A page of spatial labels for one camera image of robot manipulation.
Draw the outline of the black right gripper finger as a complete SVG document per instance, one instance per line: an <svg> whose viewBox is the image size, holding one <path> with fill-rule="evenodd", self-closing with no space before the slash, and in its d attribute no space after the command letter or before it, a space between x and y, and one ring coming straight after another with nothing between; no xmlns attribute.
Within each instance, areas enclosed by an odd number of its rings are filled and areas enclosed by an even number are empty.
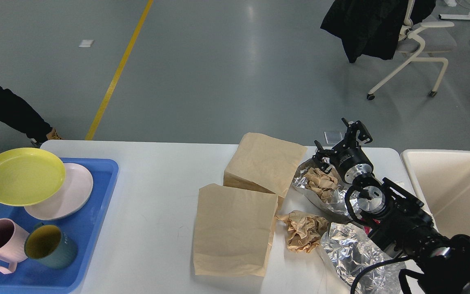
<svg viewBox="0 0 470 294"><path fill-rule="evenodd" d="M336 154L338 153L335 148L338 149L338 143L332 147L332 149L324 149L319 141L315 141L317 147L316 153L312 156L312 160L315 162L317 167L325 174L329 174L333 169L338 173L338 168L334 165Z"/></svg>
<svg viewBox="0 0 470 294"><path fill-rule="evenodd" d="M342 145L344 149L359 148L373 141L370 132L361 121L348 121L345 118L341 120L347 127Z"/></svg>

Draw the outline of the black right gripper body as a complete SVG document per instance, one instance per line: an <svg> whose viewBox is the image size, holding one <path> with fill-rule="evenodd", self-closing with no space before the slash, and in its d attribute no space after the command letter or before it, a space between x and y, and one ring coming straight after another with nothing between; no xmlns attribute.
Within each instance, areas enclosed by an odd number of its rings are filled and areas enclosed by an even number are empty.
<svg viewBox="0 0 470 294"><path fill-rule="evenodd" d="M373 164L360 147L342 149L334 147L335 154L330 156L330 163L337 169L338 175L347 183L352 184L358 176L373 176Z"/></svg>

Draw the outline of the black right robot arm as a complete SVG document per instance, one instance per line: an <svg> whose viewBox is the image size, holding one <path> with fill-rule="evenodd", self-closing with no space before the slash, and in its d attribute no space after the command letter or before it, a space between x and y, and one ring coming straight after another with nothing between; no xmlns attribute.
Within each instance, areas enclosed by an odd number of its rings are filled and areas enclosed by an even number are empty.
<svg viewBox="0 0 470 294"><path fill-rule="evenodd" d="M341 179L349 184L344 196L351 219L369 227L369 238L380 249L394 247L394 258L362 270L351 284L351 293L362 277L379 268L410 259L421 272L399 271L402 292L410 293L407 277L418 281L426 294L470 294L470 236L441 235L423 209L423 202L388 178L381 181L373 174L373 164L362 151L372 136L360 121L347 121L343 140L332 149L315 141L315 164L328 174L334 166Z"/></svg>

